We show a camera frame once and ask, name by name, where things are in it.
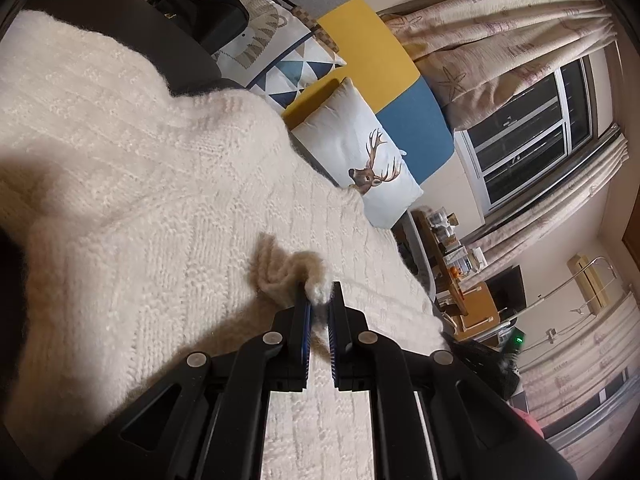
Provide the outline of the cream knitted sweater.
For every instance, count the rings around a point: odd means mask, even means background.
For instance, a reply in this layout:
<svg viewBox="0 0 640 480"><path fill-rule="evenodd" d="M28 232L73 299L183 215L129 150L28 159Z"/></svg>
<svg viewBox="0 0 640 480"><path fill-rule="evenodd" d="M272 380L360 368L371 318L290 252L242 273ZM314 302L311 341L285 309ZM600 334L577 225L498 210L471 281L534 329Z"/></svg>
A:
<svg viewBox="0 0 640 480"><path fill-rule="evenodd" d="M401 348L444 346L431 301L360 195L244 90L172 96L142 55L24 11L1 43L1 226L26 259L4 409L50 474L189 352L268 330L306 270Z"/></svg>

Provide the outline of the pink quilted blanket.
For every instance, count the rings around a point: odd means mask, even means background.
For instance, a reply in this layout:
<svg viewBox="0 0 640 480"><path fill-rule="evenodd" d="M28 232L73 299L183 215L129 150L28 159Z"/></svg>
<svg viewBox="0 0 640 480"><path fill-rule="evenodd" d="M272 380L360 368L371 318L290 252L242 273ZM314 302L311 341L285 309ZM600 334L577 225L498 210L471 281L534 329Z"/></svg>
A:
<svg viewBox="0 0 640 480"><path fill-rule="evenodd" d="M518 417L521 417L521 419L523 419L524 422L526 422L526 424L530 428L532 428L539 437L544 438L544 432L542 431L541 426L539 426L538 422L533 418L531 414L527 413L526 411L520 410L515 406L512 408L512 410L515 414L518 415Z"/></svg>

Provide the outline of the wooden side table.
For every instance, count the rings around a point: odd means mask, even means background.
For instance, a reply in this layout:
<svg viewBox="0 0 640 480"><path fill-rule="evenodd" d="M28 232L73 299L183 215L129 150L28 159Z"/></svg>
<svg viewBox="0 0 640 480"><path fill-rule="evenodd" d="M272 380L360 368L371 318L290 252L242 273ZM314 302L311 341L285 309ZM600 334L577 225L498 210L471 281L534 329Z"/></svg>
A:
<svg viewBox="0 0 640 480"><path fill-rule="evenodd" d="M445 321L451 326L454 338L464 341L477 338L486 330L496 328L500 316L485 282L479 282L464 289L462 276L453 265L446 263L442 244L428 224L422 211L413 211L412 220L416 224L420 240L427 255L434 261L436 304Z"/></svg>

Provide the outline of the black television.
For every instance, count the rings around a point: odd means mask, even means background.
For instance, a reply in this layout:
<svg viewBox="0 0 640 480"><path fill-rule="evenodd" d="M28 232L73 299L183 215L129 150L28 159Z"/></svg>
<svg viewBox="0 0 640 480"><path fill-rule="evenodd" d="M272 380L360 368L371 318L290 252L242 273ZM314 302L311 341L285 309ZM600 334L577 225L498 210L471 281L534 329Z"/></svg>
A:
<svg viewBox="0 0 640 480"><path fill-rule="evenodd" d="M510 266L488 278L487 287L499 313L520 312L526 307L526 293L519 266Z"/></svg>

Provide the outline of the white deer print pillow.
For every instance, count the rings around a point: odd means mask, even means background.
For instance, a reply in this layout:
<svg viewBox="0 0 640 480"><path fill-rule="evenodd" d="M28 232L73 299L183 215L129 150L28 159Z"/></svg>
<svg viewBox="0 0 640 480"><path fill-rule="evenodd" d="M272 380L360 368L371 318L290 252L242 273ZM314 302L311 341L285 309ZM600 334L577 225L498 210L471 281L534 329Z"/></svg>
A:
<svg viewBox="0 0 640 480"><path fill-rule="evenodd" d="M341 188L353 188L376 228L389 229L421 195L404 156L351 79L293 136Z"/></svg>

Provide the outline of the grey yellow blue sofa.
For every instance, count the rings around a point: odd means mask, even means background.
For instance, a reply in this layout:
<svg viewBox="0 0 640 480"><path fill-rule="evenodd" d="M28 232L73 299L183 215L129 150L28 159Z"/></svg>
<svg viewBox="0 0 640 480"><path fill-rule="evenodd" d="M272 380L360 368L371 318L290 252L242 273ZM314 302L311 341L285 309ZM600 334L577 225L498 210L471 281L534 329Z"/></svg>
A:
<svg viewBox="0 0 640 480"><path fill-rule="evenodd" d="M178 25L212 0L151 0ZM296 150L340 188L362 197L377 228L402 239L427 292L433 274L410 211L454 146L433 93L363 0L239 0L243 30L213 50L222 76L261 96L284 119Z"/></svg>

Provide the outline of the triangle pattern pillow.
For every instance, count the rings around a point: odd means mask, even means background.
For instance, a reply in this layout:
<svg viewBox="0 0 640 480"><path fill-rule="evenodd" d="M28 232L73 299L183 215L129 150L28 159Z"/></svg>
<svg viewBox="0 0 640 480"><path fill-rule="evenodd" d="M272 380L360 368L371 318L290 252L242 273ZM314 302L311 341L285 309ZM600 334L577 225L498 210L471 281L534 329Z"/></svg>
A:
<svg viewBox="0 0 640 480"><path fill-rule="evenodd" d="M346 65L319 23L291 0L240 0L247 28L213 54L221 75L282 114L324 76Z"/></svg>

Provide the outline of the beige patterned curtain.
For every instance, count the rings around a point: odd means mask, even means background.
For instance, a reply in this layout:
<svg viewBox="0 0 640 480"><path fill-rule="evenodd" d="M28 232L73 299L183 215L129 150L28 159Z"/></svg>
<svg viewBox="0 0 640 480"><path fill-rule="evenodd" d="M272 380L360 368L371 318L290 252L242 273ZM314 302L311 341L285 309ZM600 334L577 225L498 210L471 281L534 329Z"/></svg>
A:
<svg viewBox="0 0 640 480"><path fill-rule="evenodd" d="M446 0L386 25L454 131L615 38L601 0Z"/></svg>

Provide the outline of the black handbag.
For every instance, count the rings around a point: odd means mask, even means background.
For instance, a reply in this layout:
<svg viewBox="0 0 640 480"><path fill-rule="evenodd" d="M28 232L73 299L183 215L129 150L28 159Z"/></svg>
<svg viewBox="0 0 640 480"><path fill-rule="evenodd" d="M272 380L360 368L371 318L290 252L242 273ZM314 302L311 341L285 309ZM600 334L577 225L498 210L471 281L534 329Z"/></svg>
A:
<svg viewBox="0 0 640 480"><path fill-rule="evenodd" d="M240 0L154 0L152 7L208 54L240 36L250 20Z"/></svg>

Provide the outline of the wall air conditioner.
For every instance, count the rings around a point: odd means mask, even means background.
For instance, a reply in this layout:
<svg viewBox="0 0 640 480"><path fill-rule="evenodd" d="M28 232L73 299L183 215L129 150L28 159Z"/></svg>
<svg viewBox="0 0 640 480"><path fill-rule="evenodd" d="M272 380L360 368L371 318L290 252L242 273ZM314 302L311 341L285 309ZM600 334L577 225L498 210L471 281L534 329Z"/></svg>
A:
<svg viewBox="0 0 640 480"><path fill-rule="evenodd" d="M601 280L599 266L608 266L608 260L602 256L587 258L583 255L574 255L567 261L567 267L572 272L573 280L578 285L589 312L599 314L610 304L606 285Z"/></svg>

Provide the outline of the window with white frame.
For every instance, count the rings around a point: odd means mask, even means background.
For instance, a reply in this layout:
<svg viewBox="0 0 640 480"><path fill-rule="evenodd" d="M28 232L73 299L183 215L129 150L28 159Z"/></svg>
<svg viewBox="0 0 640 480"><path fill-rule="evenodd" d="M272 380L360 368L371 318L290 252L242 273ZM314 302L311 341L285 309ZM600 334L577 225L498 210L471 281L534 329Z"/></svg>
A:
<svg viewBox="0 0 640 480"><path fill-rule="evenodd" d="M584 56L510 99L454 143L483 216L493 214L597 137L597 102Z"/></svg>

